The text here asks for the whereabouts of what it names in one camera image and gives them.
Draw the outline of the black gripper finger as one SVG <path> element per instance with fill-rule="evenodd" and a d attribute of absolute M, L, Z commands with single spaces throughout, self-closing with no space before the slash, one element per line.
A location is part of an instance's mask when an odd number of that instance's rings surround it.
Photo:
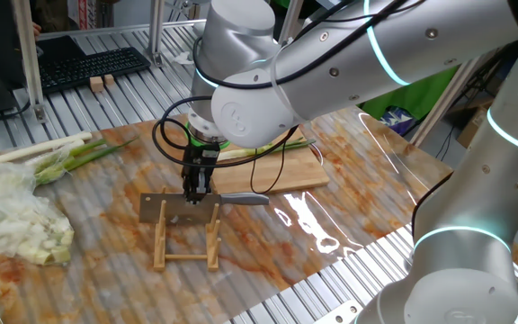
<path fill-rule="evenodd" d="M 184 166 L 182 169 L 183 193 L 192 194 L 196 192 L 196 168 Z"/>
<path fill-rule="evenodd" d="M 209 177 L 205 169 L 196 169 L 196 192 L 186 194 L 186 201 L 199 203 L 210 192 Z"/>

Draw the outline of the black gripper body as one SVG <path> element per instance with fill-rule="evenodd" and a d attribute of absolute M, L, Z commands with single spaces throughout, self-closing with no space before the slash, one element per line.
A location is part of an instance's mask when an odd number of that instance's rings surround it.
<path fill-rule="evenodd" d="M 183 175 L 198 175 L 202 171 L 206 175 L 213 173 L 213 166 L 219 157 L 218 143 L 195 145 L 190 143 L 183 153 Z"/>

